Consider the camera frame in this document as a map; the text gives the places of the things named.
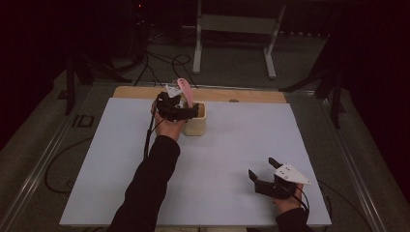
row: table surface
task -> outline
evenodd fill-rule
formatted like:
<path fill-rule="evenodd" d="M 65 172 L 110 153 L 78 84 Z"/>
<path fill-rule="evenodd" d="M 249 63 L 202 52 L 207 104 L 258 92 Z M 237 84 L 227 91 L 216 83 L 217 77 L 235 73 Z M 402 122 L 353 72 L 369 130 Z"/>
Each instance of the table surface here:
<path fill-rule="evenodd" d="M 126 99 L 151 99 L 157 97 L 160 87 L 118 87 L 113 97 Z M 286 99 L 281 92 L 275 91 L 255 91 L 255 90 L 234 90 L 234 89 L 192 89 L 196 101 L 229 102 L 236 100 L 239 102 L 269 102 L 286 103 Z"/>
<path fill-rule="evenodd" d="M 149 108 L 161 90 L 119 87 L 115 91 L 60 224 L 107 226 L 112 221 L 142 161 L 142 153 L 136 151 L 143 151 Z M 251 169 L 261 180 L 272 181 L 274 169 L 268 157 L 291 163 L 312 180 L 313 185 L 304 188 L 311 211 L 307 223 L 331 223 L 293 112 L 282 93 L 193 92 L 196 101 L 207 104 L 207 131 L 202 136 L 180 137 L 182 154 L 168 183 L 158 225 L 275 225 L 277 212 L 272 200 L 255 193 L 248 177 Z"/>

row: gray floor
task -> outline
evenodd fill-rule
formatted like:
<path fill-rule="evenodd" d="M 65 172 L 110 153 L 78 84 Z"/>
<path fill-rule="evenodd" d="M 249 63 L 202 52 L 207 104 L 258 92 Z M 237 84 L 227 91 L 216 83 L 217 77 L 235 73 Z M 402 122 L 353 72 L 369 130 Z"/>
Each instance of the gray floor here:
<path fill-rule="evenodd" d="M 307 77 L 324 42 L 312 37 L 279 36 L 273 54 L 278 78 L 270 80 L 262 55 L 263 43 L 226 44 L 209 40 L 204 43 L 201 74 L 192 78 L 200 86 L 276 90 Z M 152 43 L 148 49 L 170 57 L 179 54 L 193 57 L 194 44 L 192 40 L 180 43 L 162 40 L 161 43 Z M 153 57 L 150 57 L 149 64 L 161 82 L 177 78 L 171 65 Z M 136 80 L 142 68 L 124 73 L 124 77 Z M 188 79 L 188 74 L 181 67 L 177 72 Z M 44 159 L 45 155 L 61 153 L 49 169 L 48 180 L 56 189 L 70 190 L 67 181 L 75 180 L 91 142 L 88 138 L 97 128 L 106 101 L 120 85 L 98 73 L 96 76 L 99 79 L 92 87 L 78 86 L 77 108 L 71 116 L 64 116 L 65 102 L 57 100 L 60 91 L 65 89 L 62 73 L 55 80 L 54 90 L 1 151 L 0 216 L 5 223 L 0 231 L 84 230 L 58 224 L 69 197 L 67 194 L 48 190 L 43 175 L 37 176 L 37 181 L 25 181 L 34 168 L 40 168 L 36 166 L 39 160 L 50 162 L 50 159 Z M 138 85 L 152 85 L 152 76 L 146 72 Z M 340 114 L 341 129 L 336 130 L 329 122 L 327 103 L 311 96 L 310 90 L 315 86 L 316 83 L 309 84 L 303 88 L 304 91 L 286 95 L 286 99 L 295 113 L 316 176 L 324 183 L 322 188 L 332 204 L 333 225 L 327 231 L 369 231 L 360 215 L 368 219 L 373 231 L 410 231 L 409 205 L 350 101 L 349 93 L 342 93 L 345 112 Z M 73 128 L 71 124 L 75 114 L 92 115 L 95 123 L 91 128 Z M 69 125 L 68 129 L 62 129 L 62 124 Z M 57 131 L 64 136 L 55 137 Z M 51 147 L 50 141 L 59 142 Z M 24 188 L 27 186 L 34 188 L 28 191 L 32 194 L 27 193 Z M 26 204 L 14 202 L 17 197 Z M 9 230 L 5 226 L 8 222 L 12 222 Z M 261 230 L 277 231 L 276 228 Z"/>

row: person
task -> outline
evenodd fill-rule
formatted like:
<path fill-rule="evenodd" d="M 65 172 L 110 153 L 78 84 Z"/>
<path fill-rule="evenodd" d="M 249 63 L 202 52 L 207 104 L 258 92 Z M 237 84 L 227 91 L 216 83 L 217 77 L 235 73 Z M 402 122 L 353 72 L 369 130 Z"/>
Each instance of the person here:
<path fill-rule="evenodd" d="M 170 180 L 180 156 L 177 143 L 185 121 L 163 120 L 154 110 L 157 137 L 149 156 L 137 167 L 132 182 L 125 193 L 124 203 L 117 210 L 106 231 L 154 231 L 161 203 L 165 198 L 167 182 Z M 297 197 L 302 197 L 302 185 L 298 185 Z M 306 225 L 307 213 L 301 204 L 290 197 L 274 199 L 280 215 L 276 220 L 280 232 L 311 231 Z"/>

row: small box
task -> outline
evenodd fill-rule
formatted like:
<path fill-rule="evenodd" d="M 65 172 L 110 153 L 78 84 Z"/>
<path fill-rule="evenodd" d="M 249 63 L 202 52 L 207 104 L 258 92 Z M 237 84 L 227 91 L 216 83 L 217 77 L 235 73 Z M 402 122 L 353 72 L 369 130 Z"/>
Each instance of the small box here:
<path fill-rule="evenodd" d="M 188 119 L 183 128 L 186 136 L 200 136 L 206 131 L 206 106 L 204 102 L 194 102 L 199 104 L 198 116 Z"/>

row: metal stand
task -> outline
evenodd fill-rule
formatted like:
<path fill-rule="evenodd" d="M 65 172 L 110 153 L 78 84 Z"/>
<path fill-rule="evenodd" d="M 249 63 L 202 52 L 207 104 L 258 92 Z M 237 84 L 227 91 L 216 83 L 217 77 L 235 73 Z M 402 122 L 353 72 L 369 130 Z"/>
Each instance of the metal stand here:
<path fill-rule="evenodd" d="M 285 5 L 280 7 L 277 18 L 255 18 L 255 17 L 240 17 L 240 16 L 225 16 L 202 14 L 201 10 L 202 0 L 198 0 L 198 11 L 196 19 L 196 47 L 193 56 L 192 72 L 200 73 L 201 55 L 202 55 L 202 41 L 201 31 L 225 31 L 225 32 L 243 32 L 271 35 L 271 42 L 263 49 L 268 76 L 275 79 L 277 74 L 275 72 L 274 62 L 272 60 L 272 50 L 278 36 L 280 23 L 286 9 Z"/>

